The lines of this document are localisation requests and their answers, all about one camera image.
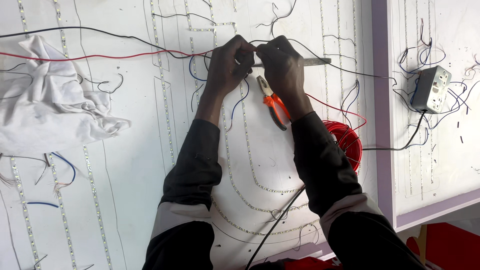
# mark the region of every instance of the grey cuff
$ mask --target grey cuff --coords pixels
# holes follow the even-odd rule
[[[174,202],[163,202],[156,211],[150,240],[166,230],[191,221],[211,222],[210,212],[205,204],[184,205]]]
[[[335,202],[320,219],[320,225],[327,241],[332,223],[337,217],[346,212],[366,212],[383,215],[378,205],[367,193],[346,196]]]

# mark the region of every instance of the right hand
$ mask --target right hand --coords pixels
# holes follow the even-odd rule
[[[285,36],[257,47],[257,56],[265,67],[265,79],[272,91],[283,101],[292,122],[313,111],[303,91],[303,57]]]

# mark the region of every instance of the pliers jaw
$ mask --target pliers jaw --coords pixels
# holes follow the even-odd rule
[[[260,86],[261,91],[264,94],[264,104],[268,106],[270,116],[272,116],[274,123],[282,131],[287,130],[287,127],[283,124],[282,120],[278,116],[278,113],[275,108],[275,103],[278,104],[283,109],[287,117],[290,119],[290,114],[288,113],[287,108],[285,108],[285,105],[283,104],[282,100],[280,100],[280,98],[272,91],[272,89],[270,88],[270,85],[268,85],[267,80],[265,80],[262,76],[258,76],[257,82],[258,82],[258,85]]]

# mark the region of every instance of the hand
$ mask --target hand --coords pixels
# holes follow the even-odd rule
[[[292,122],[313,111],[303,91],[303,57],[295,51],[285,36],[257,47],[257,56],[265,67],[265,79],[283,101]]]
[[[255,50],[256,47],[240,35],[213,50],[205,90],[195,119],[203,119],[218,126],[223,98],[252,73]]]
[[[240,35],[215,48],[210,60],[205,92],[213,92],[223,99],[235,89],[243,78],[252,73],[255,50],[256,47]]]

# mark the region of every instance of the electrical socket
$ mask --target electrical socket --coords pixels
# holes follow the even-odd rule
[[[422,70],[412,97],[412,107],[427,110],[427,113],[441,113],[451,77],[452,74],[441,66]]]

